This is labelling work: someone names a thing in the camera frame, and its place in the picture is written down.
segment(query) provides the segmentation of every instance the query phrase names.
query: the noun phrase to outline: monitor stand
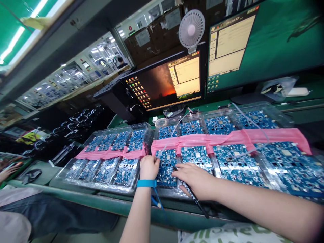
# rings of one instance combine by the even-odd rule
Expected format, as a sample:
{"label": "monitor stand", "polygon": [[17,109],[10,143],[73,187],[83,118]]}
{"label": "monitor stand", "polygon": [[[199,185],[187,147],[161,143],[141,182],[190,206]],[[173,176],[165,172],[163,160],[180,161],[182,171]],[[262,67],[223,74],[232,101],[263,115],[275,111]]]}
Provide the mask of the monitor stand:
{"label": "monitor stand", "polygon": [[243,86],[242,94],[239,96],[231,97],[231,101],[239,105],[246,105],[259,101],[267,101],[269,103],[275,102],[274,99],[269,98],[260,93],[256,93],[255,90],[257,88],[257,84],[247,84]]}
{"label": "monitor stand", "polygon": [[183,116],[186,113],[184,105],[174,105],[163,110],[163,115],[166,118],[175,118],[177,116]]}

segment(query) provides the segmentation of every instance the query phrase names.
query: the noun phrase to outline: hand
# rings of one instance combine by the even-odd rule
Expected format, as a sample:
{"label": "hand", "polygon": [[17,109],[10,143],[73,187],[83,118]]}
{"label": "hand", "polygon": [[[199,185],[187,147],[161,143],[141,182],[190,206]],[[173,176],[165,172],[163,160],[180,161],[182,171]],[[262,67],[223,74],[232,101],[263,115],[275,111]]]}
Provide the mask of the hand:
{"label": "hand", "polygon": [[141,180],[155,180],[159,172],[160,159],[157,159],[155,156],[146,155],[141,160]]}
{"label": "hand", "polygon": [[[175,166],[179,170],[173,172],[172,176],[184,181],[199,200],[214,201],[213,190],[215,189],[216,177],[193,163],[176,164]],[[180,189],[188,197],[191,197],[183,185],[180,186]]]}
{"label": "hand", "polygon": [[17,170],[19,170],[20,168],[20,164],[17,164],[15,166],[10,167],[7,170],[4,170],[0,173],[0,184],[2,182],[4,182],[10,175],[12,175],[13,173],[15,173]]}

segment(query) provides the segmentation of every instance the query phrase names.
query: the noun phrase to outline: computer monitor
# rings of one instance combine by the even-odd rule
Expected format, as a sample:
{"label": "computer monitor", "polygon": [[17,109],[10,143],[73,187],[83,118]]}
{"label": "computer monitor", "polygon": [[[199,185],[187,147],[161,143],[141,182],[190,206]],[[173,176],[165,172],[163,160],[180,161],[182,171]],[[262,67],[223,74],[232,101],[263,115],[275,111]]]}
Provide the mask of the computer monitor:
{"label": "computer monitor", "polygon": [[206,83],[206,43],[168,57],[122,79],[124,86],[152,111],[203,98]]}
{"label": "computer monitor", "polygon": [[324,24],[312,2],[266,0],[212,25],[207,95],[323,65]]}

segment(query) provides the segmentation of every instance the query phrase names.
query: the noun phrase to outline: plastic bag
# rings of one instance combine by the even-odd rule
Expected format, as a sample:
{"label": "plastic bag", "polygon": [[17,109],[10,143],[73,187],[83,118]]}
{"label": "plastic bag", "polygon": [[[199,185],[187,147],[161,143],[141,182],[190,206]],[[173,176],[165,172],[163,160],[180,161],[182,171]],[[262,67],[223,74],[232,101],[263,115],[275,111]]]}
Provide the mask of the plastic bag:
{"label": "plastic bag", "polygon": [[265,82],[261,94],[275,101],[283,101],[294,87],[298,78],[299,77],[284,77]]}

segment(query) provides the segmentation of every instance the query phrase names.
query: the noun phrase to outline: fluorescent light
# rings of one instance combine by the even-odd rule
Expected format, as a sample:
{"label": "fluorescent light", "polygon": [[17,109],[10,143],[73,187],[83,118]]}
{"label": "fluorescent light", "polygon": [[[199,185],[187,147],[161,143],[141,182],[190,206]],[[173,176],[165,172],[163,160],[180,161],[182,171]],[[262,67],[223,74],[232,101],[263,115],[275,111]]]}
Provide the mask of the fluorescent light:
{"label": "fluorescent light", "polygon": [[45,6],[45,4],[47,3],[48,0],[40,0],[39,4],[37,5],[37,7],[35,8],[35,10],[33,11],[33,13],[30,15],[31,18],[37,17],[37,15],[39,14],[39,12],[43,9],[43,7]]}
{"label": "fluorescent light", "polygon": [[[43,7],[47,3],[47,1],[48,0],[40,0],[39,4],[37,5],[37,7],[33,11],[33,13],[30,15],[30,17],[31,18],[36,17],[40,13],[40,11],[43,9]],[[14,37],[12,38],[12,40],[8,46],[8,48],[0,56],[0,65],[2,65],[4,63],[4,59],[12,52],[14,46],[16,45],[17,41],[19,40],[21,35],[24,33],[24,31],[25,31],[24,27],[18,28],[16,34],[14,35]]]}

